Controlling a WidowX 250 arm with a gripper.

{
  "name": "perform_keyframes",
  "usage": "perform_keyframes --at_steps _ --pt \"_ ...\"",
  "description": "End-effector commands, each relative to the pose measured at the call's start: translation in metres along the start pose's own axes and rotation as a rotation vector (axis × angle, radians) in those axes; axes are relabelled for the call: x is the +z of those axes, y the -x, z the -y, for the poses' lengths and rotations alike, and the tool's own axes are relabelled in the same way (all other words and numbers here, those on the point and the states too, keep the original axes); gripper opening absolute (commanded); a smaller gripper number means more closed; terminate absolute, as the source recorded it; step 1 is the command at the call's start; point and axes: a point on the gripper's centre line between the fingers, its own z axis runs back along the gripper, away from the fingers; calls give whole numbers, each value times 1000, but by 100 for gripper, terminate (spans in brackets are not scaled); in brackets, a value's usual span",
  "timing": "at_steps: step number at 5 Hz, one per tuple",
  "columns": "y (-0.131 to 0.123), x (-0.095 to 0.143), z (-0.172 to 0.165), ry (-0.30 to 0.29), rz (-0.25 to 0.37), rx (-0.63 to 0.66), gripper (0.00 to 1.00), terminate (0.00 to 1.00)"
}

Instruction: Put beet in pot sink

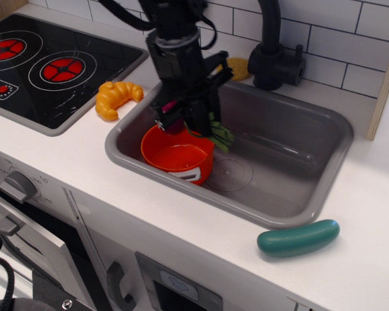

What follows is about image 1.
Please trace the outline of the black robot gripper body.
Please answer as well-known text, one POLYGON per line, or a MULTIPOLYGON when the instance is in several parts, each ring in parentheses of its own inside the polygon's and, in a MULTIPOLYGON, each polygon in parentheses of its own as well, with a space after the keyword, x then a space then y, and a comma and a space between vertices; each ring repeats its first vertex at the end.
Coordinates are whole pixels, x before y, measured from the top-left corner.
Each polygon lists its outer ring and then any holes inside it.
POLYGON ((149 33, 148 51, 161 81, 160 91, 150 104, 157 118, 161 108, 179 108, 183 116, 185 100, 219 99, 218 89, 227 81, 218 79, 216 68, 228 53, 221 51, 204 58, 198 37, 199 31, 171 40, 163 39, 158 29, 149 33))

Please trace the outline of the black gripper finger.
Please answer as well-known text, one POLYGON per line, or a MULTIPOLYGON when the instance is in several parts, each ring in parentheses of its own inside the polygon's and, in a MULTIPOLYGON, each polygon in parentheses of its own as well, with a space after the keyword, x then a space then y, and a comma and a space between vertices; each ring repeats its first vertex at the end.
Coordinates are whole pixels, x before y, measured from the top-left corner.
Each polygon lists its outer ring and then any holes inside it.
POLYGON ((156 124, 164 132, 180 132, 184 128, 183 117, 179 108, 161 108, 161 115, 156 119, 156 124))
POLYGON ((212 125, 220 123, 219 99, 196 98, 184 101, 183 119, 191 131, 203 137, 213 135, 212 125))

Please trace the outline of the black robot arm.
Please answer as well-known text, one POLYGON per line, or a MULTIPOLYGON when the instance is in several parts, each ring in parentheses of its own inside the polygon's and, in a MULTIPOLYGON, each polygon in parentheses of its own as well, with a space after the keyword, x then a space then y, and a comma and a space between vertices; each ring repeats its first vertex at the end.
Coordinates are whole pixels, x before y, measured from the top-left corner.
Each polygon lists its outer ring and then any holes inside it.
POLYGON ((141 1, 146 20, 129 13, 115 1, 101 1, 115 17, 137 30, 147 31, 146 43, 161 81, 151 103, 156 122, 168 130, 178 120, 203 137, 212 137, 221 122, 218 89, 232 76, 228 53, 221 51, 204 58, 199 42, 199 21, 212 22, 204 15, 205 1, 141 1))

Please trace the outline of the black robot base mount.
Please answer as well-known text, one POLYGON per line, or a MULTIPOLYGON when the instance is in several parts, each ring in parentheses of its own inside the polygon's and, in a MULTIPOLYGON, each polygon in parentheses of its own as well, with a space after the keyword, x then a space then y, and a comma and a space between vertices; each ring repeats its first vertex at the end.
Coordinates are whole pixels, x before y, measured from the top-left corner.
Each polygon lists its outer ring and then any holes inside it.
POLYGON ((16 274, 12 282, 5 284, 6 291, 0 300, 0 310, 91 310, 36 271, 32 272, 33 298, 10 297, 15 291, 15 277, 16 274))

